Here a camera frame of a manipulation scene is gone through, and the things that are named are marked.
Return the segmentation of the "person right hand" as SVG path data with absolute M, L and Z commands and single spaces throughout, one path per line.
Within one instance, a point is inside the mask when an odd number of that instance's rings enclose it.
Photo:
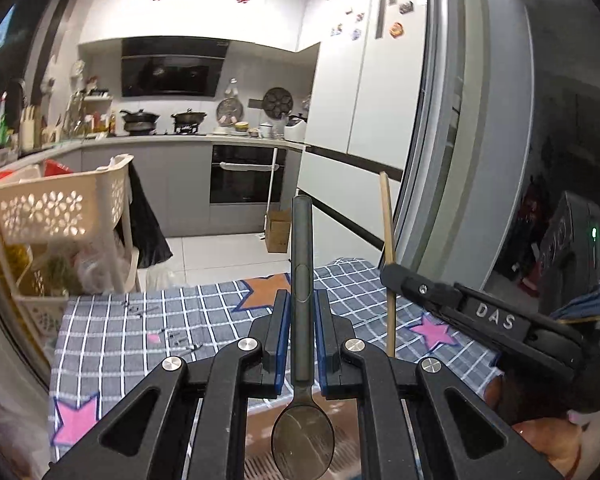
M 503 374 L 489 382 L 483 395 L 486 404 L 508 420 L 562 478 L 572 479 L 581 463 L 582 436 L 595 416 L 572 417 L 566 401 L 560 398 L 561 388 L 562 384 L 552 378 Z

